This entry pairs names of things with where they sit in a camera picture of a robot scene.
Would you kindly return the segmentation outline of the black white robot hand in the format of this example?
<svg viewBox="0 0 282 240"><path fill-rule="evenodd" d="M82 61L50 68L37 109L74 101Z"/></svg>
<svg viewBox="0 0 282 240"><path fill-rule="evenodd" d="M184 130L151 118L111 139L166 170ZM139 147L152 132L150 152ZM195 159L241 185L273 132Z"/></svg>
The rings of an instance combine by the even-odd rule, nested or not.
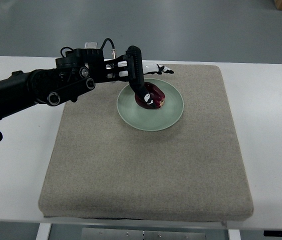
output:
<svg viewBox="0 0 282 240"><path fill-rule="evenodd" d="M141 50L136 46L130 46L124 55L112 60L105 61L103 49L84 49L86 56L83 61L88 65L90 76L95 83L127 82L133 92L144 99L147 104L152 103L152 99L145 88L144 75L147 74L173 74L170 68L157 63L143 64Z"/></svg>

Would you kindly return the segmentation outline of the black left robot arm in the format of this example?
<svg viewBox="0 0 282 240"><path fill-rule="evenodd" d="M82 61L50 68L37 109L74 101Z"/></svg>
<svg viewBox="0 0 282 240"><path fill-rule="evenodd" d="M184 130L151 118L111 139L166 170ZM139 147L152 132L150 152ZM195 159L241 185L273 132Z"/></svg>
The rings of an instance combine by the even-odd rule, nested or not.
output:
<svg viewBox="0 0 282 240"><path fill-rule="evenodd" d="M92 91L95 71L104 59L87 49L67 51L57 58L56 68L15 71L0 80L0 120L36 104L51 107L76 102L79 96Z"/></svg>

